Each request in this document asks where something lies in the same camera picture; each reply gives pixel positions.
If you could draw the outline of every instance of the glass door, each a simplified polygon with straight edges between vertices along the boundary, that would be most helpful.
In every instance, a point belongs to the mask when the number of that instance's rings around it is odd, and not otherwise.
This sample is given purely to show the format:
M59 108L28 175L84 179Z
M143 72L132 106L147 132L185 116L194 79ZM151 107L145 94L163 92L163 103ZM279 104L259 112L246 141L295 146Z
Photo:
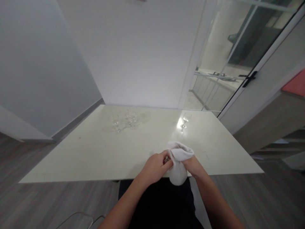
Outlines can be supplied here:
M218 0L183 109L218 116L303 2Z

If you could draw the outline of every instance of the wooden floor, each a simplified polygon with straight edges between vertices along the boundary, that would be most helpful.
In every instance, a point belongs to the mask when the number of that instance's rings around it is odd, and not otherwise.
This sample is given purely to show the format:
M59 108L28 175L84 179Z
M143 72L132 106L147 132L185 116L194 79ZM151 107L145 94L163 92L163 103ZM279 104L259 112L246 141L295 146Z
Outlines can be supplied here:
M112 181L17 184L55 146L0 135L0 228L55 229L76 211L96 218L115 205L119 183ZM305 178L282 161L258 164L265 174L212 179L247 228L305 228ZM211 228L194 179L191 186L196 216ZM75 216L60 228L86 228L88 223L89 217Z

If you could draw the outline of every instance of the white table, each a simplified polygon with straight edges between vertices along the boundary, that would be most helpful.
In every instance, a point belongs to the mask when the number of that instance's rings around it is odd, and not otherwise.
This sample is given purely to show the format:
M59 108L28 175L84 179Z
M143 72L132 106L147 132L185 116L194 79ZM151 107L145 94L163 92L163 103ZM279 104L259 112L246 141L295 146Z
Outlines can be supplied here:
M191 147L209 175L263 173L212 112L133 108L138 128L115 134L109 117L126 109L100 105L20 183L135 178L171 140ZM185 112L192 118L182 130Z

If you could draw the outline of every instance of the white towel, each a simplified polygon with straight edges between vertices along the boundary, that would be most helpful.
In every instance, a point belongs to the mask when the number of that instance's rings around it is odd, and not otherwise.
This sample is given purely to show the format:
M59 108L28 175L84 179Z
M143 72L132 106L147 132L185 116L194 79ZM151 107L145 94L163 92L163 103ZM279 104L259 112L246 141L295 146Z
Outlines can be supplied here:
M190 159L194 155L194 151L180 142L168 142L167 147L174 163L168 171L169 180L173 185L182 185L187 179L187 171L181 161Z

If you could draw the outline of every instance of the door handle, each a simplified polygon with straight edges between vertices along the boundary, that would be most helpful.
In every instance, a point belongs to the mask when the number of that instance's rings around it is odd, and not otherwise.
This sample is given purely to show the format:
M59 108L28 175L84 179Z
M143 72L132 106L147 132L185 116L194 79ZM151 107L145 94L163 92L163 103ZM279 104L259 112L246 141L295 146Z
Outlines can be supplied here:
M247 80L247 81L245 82L245 84L242 87L246 87L250 83L251 80L256 79L255 78L256 73L257 73L257 71L254 71L251 76L246 77L245 80Z

